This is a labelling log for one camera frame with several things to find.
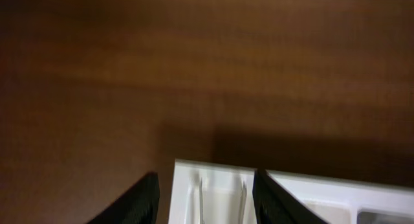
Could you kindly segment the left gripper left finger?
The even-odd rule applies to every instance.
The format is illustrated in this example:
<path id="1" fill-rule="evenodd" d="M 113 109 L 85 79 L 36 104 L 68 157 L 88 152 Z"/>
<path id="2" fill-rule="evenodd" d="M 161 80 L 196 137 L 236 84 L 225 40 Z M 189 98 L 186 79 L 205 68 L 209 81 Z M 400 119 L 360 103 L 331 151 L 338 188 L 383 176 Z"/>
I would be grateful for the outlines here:
<path id="1" fill-rule="evenodd" d="M 155 224 L 159 198 L 158 174 L 149 172 L 87 224 Z"/>

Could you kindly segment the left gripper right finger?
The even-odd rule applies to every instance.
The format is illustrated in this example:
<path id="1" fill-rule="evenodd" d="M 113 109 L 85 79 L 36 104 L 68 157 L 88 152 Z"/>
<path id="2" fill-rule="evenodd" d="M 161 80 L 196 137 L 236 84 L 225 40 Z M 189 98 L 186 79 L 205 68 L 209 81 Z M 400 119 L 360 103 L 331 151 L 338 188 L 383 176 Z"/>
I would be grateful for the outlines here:
<path id="1" fill-rule="evenodd" d="M 252 195 L 257 224 L 327 224 L 265 170 L 255 171 Z"/>

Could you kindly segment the steel serrated tongs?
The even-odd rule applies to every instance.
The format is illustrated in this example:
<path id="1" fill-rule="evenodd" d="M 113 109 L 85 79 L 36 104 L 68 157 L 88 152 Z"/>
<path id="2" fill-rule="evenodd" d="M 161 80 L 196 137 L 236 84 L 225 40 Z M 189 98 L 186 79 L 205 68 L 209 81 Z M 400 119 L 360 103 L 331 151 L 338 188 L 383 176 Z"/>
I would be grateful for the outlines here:
<path id="1" fill-rule="evenodd" d="M 207 190 L 207 205 L 204 205 L 204 183 L 199 182 L 199 224 L 236 223 L 243 224 L 247 200 L 246 183 L 240 182 L 235 192 Z"/>

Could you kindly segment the white plastic cutlery tray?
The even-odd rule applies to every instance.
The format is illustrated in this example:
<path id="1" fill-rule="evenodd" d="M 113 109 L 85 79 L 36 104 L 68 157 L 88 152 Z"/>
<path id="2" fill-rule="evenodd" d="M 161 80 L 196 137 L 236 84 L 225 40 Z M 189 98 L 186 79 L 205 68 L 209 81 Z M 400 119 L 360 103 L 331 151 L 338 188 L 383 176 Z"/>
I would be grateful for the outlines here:
<path id="1" fill-rule="evenodd" d="M 175 162 L 169 224 L 412 222 L 412 189 Z"/>

